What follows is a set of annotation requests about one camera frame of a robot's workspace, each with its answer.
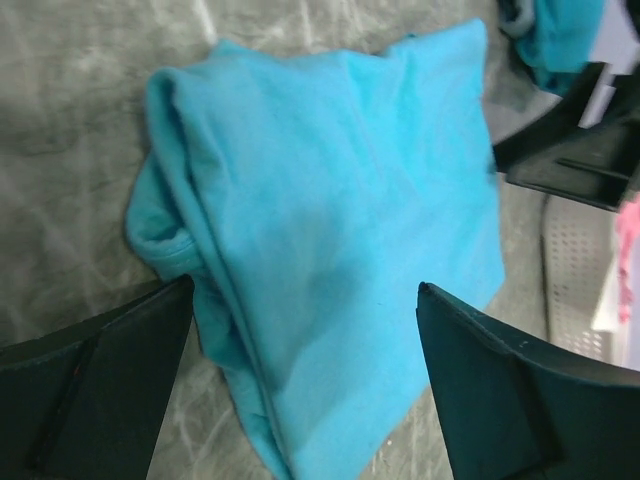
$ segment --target pink cloth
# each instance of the pink cloth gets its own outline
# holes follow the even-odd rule
[[[631,251],[636,238],[640,236],[640,194],[632,202],[625,202],[616,218],[618,234],[618,281],[620,282],[620,300],[618,315],[621,323],[631,318],[633,292],[629,270],[631,269]]]

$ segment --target gray countertop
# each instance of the gray countertop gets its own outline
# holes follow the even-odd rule
[[[3,0],[0,346],[120,305],[153,278],[127,248],[122,217],[148,149],[141,99],[154,69],[197,61],[223,36],[282,55],[376,52],[410,31],[481,17],[495,139],[552,101],[508,68],[496,16],[495,0]],[[507,281],[489,313],[543,336],[542,195],[501,188]],[[149,478],[270,478],[195,329]],[[429,391],[361,478],[451,478]]]

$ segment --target turquoise cloth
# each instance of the turquoise cloth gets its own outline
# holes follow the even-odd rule
[[[606,0],[534,0],[536,21],[516,51],[545,91],[564,95],[589,61]]]
[[[128,236],[194,278],[202,348],[280,479],[356,478],[424,391],[420,281],[478,308],[503,281],[485,48],[480,21],[380,56],[222,41],[149,81]]]

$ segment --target folded cloth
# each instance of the folded cloth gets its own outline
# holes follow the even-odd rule
[[[606,0],[532,0],[535,25],[515,41],[536,83],[557,95],[568,92],[589,60]]]
[[[195,281],[205,354],[278,478],[349,479],[427,386],[421,280],[484,307],[503,280],[473,21],[380,56],[222,41],[155,73],[126,218]]]

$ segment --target white laundry basket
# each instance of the white laundry basket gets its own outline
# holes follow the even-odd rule
[[[592,320],[614,254],[615,214],[551,197],[543,220],[551,343],[595,360],[614,362],[613,335]]]

